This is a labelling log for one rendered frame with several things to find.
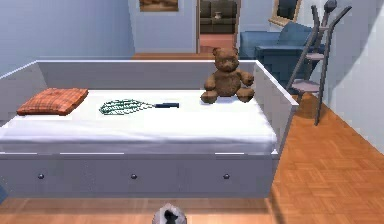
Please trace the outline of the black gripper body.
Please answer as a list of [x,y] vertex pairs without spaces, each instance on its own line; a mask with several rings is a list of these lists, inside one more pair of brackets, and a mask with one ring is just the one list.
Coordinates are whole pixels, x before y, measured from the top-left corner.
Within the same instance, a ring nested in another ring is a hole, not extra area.
[[179,207],[167,203],[154,214],[152,224],[187,224],[187,217]]

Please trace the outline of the white bed with drawers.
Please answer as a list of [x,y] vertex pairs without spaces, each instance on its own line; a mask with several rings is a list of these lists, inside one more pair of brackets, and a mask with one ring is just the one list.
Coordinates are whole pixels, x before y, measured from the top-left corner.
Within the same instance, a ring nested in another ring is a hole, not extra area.
[[[201,101],[209,60],[38,60],[0,77],[6,197],[241,197],[269,192],[297,104],[257,61],[254,98]],[[82,88],[70,114],[19,116],[48,88]],[[112,100],[179,108],[102,115]]]

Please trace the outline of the brown teddy bear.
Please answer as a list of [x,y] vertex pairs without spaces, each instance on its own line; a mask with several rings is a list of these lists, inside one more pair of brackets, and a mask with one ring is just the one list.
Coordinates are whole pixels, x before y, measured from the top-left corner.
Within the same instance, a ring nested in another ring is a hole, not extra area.
[[236,95],[241,102],[249,102],[255,95],[255,91],[251,88],[254,76],[238,68],[238,50],[236,48],[214,48],[212,53],[217,70],[205,81],[205,92],[200,99],[204,103],[213,104],[218,97]]

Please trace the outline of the dark brown sofa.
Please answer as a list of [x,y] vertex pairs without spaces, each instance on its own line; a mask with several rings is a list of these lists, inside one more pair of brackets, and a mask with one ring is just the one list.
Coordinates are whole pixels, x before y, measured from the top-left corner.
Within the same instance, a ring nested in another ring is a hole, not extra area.
[[[215,12],[222,12],[215,19]],[[234,0],[200,0],[200,33],[233,34],[235,32],[237,3]]]

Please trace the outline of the grey ladder shelf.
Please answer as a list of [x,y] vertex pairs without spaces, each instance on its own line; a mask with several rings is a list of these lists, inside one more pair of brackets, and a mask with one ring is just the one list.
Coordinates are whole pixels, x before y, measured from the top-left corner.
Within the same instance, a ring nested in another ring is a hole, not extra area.
[[[314,25],[286,86],[287,90],[293,88],[298,92],[298,103],[301,102],[305,93],[318,94],[316,114],[314,116],[315,126],[317,126],[320,121],[333,31],[338,22],[352,9],[351,6],[345,7],[331,23],[328,23],[329,16],[336,9],[337,5],[337,0],[327,0],[324,4],[324,15],[322,20],[319,20],[317,7],[315,5],[311,6]],[[312,63],[315,61],[322,62],[321,77],[319,82],[310,80],[310,69],[312,68]]]

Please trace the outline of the brown framed wall picture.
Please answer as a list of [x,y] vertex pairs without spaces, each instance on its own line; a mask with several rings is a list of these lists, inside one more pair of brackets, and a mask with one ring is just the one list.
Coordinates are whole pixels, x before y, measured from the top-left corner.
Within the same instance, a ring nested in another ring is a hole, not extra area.
[[177,12],[178,0],[139,0],[142,12]]

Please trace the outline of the gold framed wall picture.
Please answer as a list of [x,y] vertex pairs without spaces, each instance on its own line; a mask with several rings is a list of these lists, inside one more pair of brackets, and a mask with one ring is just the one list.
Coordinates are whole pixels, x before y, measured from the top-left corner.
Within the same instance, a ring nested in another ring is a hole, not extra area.
[[296,22],[302,0],[273,0],[272,15],[268,21],[278,26]]

